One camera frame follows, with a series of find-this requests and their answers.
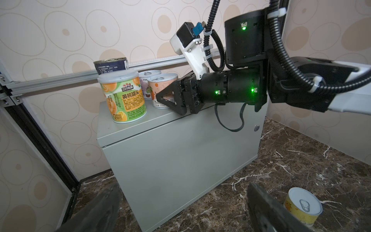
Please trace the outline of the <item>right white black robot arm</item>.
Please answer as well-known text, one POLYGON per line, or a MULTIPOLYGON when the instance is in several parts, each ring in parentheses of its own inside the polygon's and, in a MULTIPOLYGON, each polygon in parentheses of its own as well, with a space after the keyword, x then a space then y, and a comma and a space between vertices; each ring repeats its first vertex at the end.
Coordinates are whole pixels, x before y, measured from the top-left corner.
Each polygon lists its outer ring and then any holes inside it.
POLYGON ((252 105, 267 102, 318 112, 371 112, 370 65, 290 57, 284 47, 280 18, 286 9, 273 1, 264 9, 225 22, 226 43, 213 29, 219 2, 207 22, 184 23, 171 39, 177 54, 192 68, 154 98, 180 115, 196 114, 205 104, 252 105))

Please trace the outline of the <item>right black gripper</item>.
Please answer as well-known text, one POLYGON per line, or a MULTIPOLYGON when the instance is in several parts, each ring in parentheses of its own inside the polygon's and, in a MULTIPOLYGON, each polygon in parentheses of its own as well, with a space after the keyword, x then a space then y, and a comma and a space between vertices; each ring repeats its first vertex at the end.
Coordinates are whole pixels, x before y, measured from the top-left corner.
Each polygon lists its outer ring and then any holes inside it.
POLYGON ((157 93, 156 100, 181 116, 187 113, 187 108, 191 114, 197 114, 204 106, 199 93, 199 82, 193 71, 157 93))

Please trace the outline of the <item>pink white small can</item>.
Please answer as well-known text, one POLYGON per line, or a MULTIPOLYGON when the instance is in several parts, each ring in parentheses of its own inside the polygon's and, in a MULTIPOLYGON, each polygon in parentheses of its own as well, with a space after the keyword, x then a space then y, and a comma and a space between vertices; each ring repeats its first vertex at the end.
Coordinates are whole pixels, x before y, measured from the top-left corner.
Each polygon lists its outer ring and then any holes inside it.
POLYGON ((139 73, 140 83, 145 100, 151 99, 151 91, 149 90, 148 79, 158 74, 161 74, 160 70, 148 70, 139 73))

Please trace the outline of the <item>dark blue tin can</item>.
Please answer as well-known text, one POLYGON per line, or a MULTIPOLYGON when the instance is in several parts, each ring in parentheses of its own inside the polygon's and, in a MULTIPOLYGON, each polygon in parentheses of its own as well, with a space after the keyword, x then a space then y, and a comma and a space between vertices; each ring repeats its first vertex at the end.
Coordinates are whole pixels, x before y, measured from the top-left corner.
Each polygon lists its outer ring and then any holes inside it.
POLYGON ((121 70, 128 70, 127 58, 106 59, 101 61, 95 61, 93 64, 98 75, 121 70))

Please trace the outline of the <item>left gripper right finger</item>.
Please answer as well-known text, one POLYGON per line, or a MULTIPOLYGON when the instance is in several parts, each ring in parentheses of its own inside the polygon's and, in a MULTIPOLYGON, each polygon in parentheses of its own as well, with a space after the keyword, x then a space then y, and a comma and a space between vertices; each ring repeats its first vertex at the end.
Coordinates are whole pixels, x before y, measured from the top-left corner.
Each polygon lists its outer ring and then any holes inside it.
POLYGON ((310 232, 284 204, 271 197, 264 188, 251 183, 247 189, 250 222, 255 232, 310 232))

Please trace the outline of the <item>green orange plastic-lid can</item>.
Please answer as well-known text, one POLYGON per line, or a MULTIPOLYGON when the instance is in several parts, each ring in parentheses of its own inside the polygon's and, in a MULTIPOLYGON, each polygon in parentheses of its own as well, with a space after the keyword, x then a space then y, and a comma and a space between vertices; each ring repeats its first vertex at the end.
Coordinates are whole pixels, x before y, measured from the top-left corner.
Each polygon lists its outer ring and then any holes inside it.
POLYGON ((136 70, 104 73, 99 75, 98 82, 114 122, 130 123, 146 115, 146 104, 136 70))

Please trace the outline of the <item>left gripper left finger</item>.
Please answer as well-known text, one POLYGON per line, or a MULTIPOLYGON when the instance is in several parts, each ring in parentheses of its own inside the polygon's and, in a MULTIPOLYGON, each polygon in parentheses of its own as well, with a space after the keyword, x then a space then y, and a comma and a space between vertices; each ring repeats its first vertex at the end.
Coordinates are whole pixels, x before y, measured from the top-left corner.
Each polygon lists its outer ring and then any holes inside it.
POLYGON ((58 232, 112 232, 118 218, 122 191, 118 183, 109 185, 58 232))

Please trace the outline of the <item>orange peach label can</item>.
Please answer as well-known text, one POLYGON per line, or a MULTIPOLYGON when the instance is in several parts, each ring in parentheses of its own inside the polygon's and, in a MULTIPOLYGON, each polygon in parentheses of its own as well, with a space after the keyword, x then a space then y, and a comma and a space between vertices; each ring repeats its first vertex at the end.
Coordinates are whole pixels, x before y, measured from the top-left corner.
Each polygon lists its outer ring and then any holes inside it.
POLYGON ((168 106, 160 103, 156 96, 159 92, 168 87, 172 82, 178 79, 176 73, 162 73, 155 76, 152 76, 148 79, 149 90, 151 91, 151 98, 153 106, 158 109, 167 109, 168 106))

